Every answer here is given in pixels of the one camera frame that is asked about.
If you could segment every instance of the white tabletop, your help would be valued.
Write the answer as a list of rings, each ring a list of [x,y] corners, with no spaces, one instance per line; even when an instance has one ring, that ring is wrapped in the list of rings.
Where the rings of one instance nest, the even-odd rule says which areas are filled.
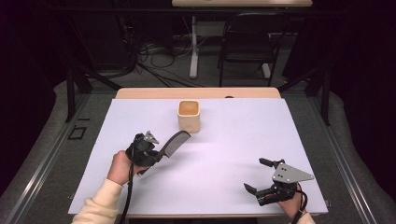
[[[199,99],[201,131],[171,158],[163,158],[134,178],[128,217],[261,217],[280,215],[276,204],[259,206],[244,183],[267,189],[274,168],[259,158],[284,159],[288,165],[315,175],[305,155],[283,99]],[[84,199],[101,186],[112,156],[127,148],[137,133],[160,141],[178,131],[176,99],[115,99],[106,115],[69,213],[79,212]],[[316,180],[301,183],[308,194],[308,211],[327,213]],[[126,201],[126,188],[119,210]]]
[[[311,7],[311,0],[173,0],[174,7]]]

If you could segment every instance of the chair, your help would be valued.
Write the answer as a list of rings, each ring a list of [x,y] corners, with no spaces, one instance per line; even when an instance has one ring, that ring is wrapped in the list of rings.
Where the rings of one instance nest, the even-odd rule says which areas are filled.
[[[268,79],[268,86],[271,86],[277,55],[289,25],[289,18],[277,13],[243,12],[231,16],[224,24],[218,62],[219,86],[224,79],[224,62],[259,63],[259,69],[264,63],[271,63]]]

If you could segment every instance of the dark wall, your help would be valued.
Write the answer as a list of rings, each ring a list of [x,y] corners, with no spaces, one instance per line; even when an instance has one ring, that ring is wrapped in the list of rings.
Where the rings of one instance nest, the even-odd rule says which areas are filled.
[[[112,8],[114,0],[60,0],[61,6],[80,8]],[[121,70],[134,63],[135,56],[129,55],[128,40],[121,29],[120,21],[114,15],[75,14],[68,17],[73,29],[65,29],[75,41],[80,42],[90,63],[96,70]]]
[[[315,6],[349,7],[347,15],[307,21],[283,75],[297,78],[332,55],[331,90],[344,101],[354,146],[378,184],[396,199],[396,183],[391,181],[396,178],[396,7],[391,0],[333,3],[316,0]]]
[[[172,0],[134,0],[136,7],[170,8]],[[139,30],[147,41],[156,42],[164,47],[173,47],[172,17],[147,15],[139,16]]]
[[[376,1],[334,67],[352,140],[378,184],[396,200],[396,6]]]
[[[33,18],[20,20],[19,13],[4,6],[0,8],[0,194],[20,169],[47,122],[55,103],[52,85],[57,83],[57,78],[51,82],[40,67],[40,60],[47,56],[44,51],[42,58],[37,58],[28,48],[31,43],[41,43],[38,35],[22,29],[32,25]],[[22,38],[26,34],[31,34],[28,42]]]
[[[62,61],[58,58],[53,39],[48,30],[46,18],[35,10],[31,0],[3,0],[0,10],[8,19],[19,39],[35,58],[52,86],[65,80]]]

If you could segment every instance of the black wire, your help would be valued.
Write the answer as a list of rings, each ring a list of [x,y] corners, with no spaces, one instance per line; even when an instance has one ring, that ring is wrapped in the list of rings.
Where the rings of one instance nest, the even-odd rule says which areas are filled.
[[[179,52],[174,52],[174,56],[176,56],[176,57],[178,57],[178,56],[184,56],[186,50],[191,50],[191,47],[188,47],[188,46],[190,46],[191,44],[189,44],[189,42],[187,42],[187,41],[185,41],[185,42],[186,42],[186,44],[185,44],[184,47],[178,47],[178,48],[174,48],[174,49],[173,49],[174,51],[179,51]],[[151,49],[156,49],[156,48],[162,49],[162,48],[163,48],[163,47],[157,45],[156,43],[150,43],[150,44],[153,45],[153,47],[152,47]],[[154,54],[155,54],[155,53],[149,53],[149,51],[150,51],[151,49],[148,49],[148,48],[147,48],[147,44],[144,44],[144,46],[146,47],[146,49],[144,50],[145,53],[143,53],[142,50],[141,50],[140,54],[143,54],[143,55],[146,55],[146,56],[151,56],[151,55],[154,55]]]
[[[300,208],[297,211],[296,215],[294,215],[294,219],[291,222],[291,224],[296,224],[298,222],[298,220],[301,218],[301,216],[306,208],[306,205],[308,204],[308,196],[305,194],[305,192],[303,192],[302,190],[299,190],[299,189],[295,190],[295,192],[301,194],[301,204],[300,204]]]
[[[150,67],[147,67],[147,66],[146,66],[146,68],[147,68],[151,73],[155,74],[155,76],[160,77],[160,78],[163,78],[163,79],[167,80],[167,82],[168,82],[168,81],[173,81],[173,82],[176,82],[176,83],[178,83],[178,84],[180,84],[180,85],[183,85],[183,86],[186,86],[186,87],[195,87],[195,86],[192,86],[192,85],[183,83],[183,82],[181,82],[181,81],[172,79],[172,78],[170,78],[170,77],[161,76],[161,75],[159,75],[158,73],[156,73],[156,72],[154,72],[153,70],[151,70]],[[193,84],[193,85],[196,85],[196,86],[200,86],[200,85],[198,85],[198,84],[189,82],[189,81],[187,81],[187,80],[185,80],[185,79],[183,79],[183,78],[181,78],[181,77],[179,77],[179,78],[182,79],[182,80],[184,80],[184,81],[186,81],[186,82],[188,82],[188,83],[190,83],[190,84]]]
[[[185,83],[182,83],[182,82],[180,82],[180,81],[174,80],[174,79],[172,79],[172,78],[170,78],[170,77],[161,76],[160,74],[158,74],[158,73],[156,73],[155,71],[153,71],[153,70],[151,69],[151,67],[145,66],[145,68],[146,68],[146,71],[150,72],[150,73],[151,73],[152,75],[154,75],[156,78],[160,78],[161,80],[165,81],[165,82],[168,84],[168,87],[174,87],[169,81],[173,81],[173,82],[176,82],[176,83],[178,83],[178,84],[181,84],[181,85],[184,85],[184,86],[187,86],[187,87],[192,87],[192,86],[190,86],[190,85],[188,85],[188,84],[185,84]]]
[[[166,65],[163,65],[163,66],[159,66],[159,65],[154,64],[154,62],[153,62],[154,55],[159,55],[160,53],[152,54],[152,55],[151,55],[151,58],[150,58],[150,63],[151,63],[154,67],[158,67],[158,68],[165,68],[165,67],[171,66],[171,65],[175,62],[176,56],[175,56],[172,52],[166,52],[166,53],[163,53],[163,55],[169,55],[169,56],[172,57],[172,61],[171,61],[169,64],[166,64]]]
[[[102,75],[103,77],[106,77],[107,79],[112,79],[112,78],[116,78],[116,77],[124,77],[128,74],[130,74],[131,72],[134,71],[134,67],[127,67],[124,70],[122,70],[121,72],[117,73],[117,74],[113,74],[113,75]]]
[[[131,203],[132,196],[132,188],[134,186],[134,147],[136,142],[134,141],[134,146],[131,150],[131,167],[129,168],[129,181],[128,181],[128,195],[126,197],[126,202],[124,206],[124,210],[122,212],[122,216],[120,218],[119,224],[123,224],[125,222],[126,213],[128,212],[129,204]]]
[[[144,48],[144,51],[146,53],[142,53],[142,50],[139,51],[140,61],[145,62],[149,58],[149,48],[148,48],[147,44],[142,44],[142,48]]]
[[[182,49],[180,52],[178,52],[178,53],[176,53],[175,54],[175,56],[177,56],[177,57],[179,57],[179,56],[184,56],[185,54],[186,54],[186,50],[188,50],[188,51],[190,51],[191,50],[191,48],[192,48],[192,41],[191,41],[191,39],[189,39],[190,41],[183,41],[183,40],[181,40],[181,41],[183,41],[183,42],[185,42],[186,44],[184,45],[184,47],[183,48],[179,48],[179,49]]]
[[[165,85],[166,87],[173,87],[167,80],[163,80],[163,77],[156,74],[155,72],[149,70],[145,65],[143,65],[142,63],[138,63],[137,65],[139,65],[142,69],[148,71],[150,74],[152,74],[154,77],[156,77],[158,80],[161,81],[161,83],[163,85]]]
[[[158,69],[158,70],[161,70],[161,71],[170,73],[170,74],[174,75],[175,77],[178,77],[178,78],[180,78],[181,80],[183,80],[183,81],[185,81],[185,82],[187,82],[187,83],[190,83],[190,84],[195,85],[195,86],[198,86],[198,87],[204,87],[204,86],[202,86],[202,85],[199,85],[199,84],[190,82],[190,81],[188,81],[187,79],[184,79],[183,77],[180,77],[180,76],[178,76],[176,73],[173,73],[173,72],[171,72],[171,71],[168,71],[168,70],[165,70],[165,69],[162,69],[162,68],[152,68],[152,67],[149,67],[149,66],[146,66],[146,67],[147,67],[147,68],[151,68],[151,69]]]

